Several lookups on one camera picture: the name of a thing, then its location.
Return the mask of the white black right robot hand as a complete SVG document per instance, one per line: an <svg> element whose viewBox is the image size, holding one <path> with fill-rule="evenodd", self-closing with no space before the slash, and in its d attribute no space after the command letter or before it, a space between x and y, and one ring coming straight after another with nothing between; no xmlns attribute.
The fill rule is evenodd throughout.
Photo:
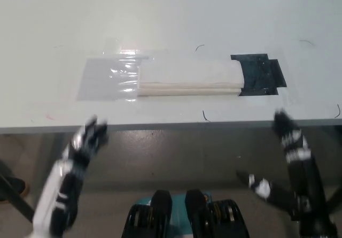
<svg viewBox="0 0 342 238"><path fill-rule="evenodd" d="M257 197L298 222L300 237L338 237L315 157L301 128L283 110L275 112L272 128L283 149L291 189L247 171L237 171L238 179Z"/></svg>

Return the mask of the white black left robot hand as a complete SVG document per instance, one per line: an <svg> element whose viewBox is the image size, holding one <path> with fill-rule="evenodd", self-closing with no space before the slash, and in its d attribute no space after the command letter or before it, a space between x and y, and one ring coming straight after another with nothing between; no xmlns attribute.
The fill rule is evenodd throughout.
<svg viewBox="0 0 342 238"><path fill-rule="evenodd" d="M107 128L93 116L74 133L43 186L28 237L63 237L72 228L89 164L108 142Z"/></svg>

